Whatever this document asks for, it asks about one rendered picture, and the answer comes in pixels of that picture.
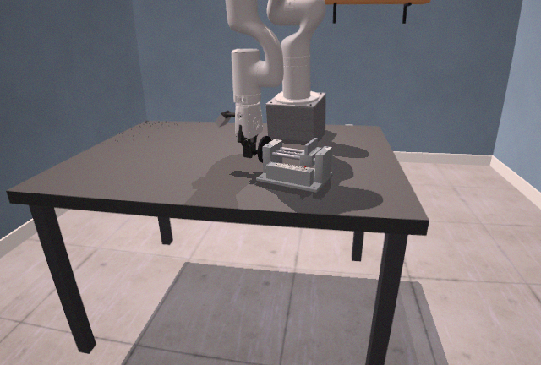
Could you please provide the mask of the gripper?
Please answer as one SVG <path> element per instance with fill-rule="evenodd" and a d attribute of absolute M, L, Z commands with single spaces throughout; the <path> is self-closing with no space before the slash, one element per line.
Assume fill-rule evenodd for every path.
<path fill-rule="evenodd" d="M 263 131 L 260 103 L 239 105 L 236 103 L 235 132 L 238 142 L 243 146 L 243 157 L 252 158 L 252 149 L 256 150 L 258 134 Z"/>

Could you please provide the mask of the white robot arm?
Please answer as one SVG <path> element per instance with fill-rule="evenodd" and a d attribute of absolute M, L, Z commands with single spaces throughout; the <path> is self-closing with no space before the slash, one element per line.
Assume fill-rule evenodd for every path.
<path fill-rule="evenodd" d="M 317 93 L 311 91 L 310 95 L 310 42 L 325 17 L 325 1 L 269 0 L 267 16 L 271 23 L 300 25 L 299 31 L 281 44 L 260 20 L 257 0 L 226 0 L 226 5 L 231 30 L 255 38 L 265 52 L 265 61 L 261 61 L 257 49 L 232 51 L 234 102 L 257 104 L 261 102 L 261 87 L 281 83 L 283 92 L 276 95 L 277 102 L 302 105 L 317 101 Z"/>

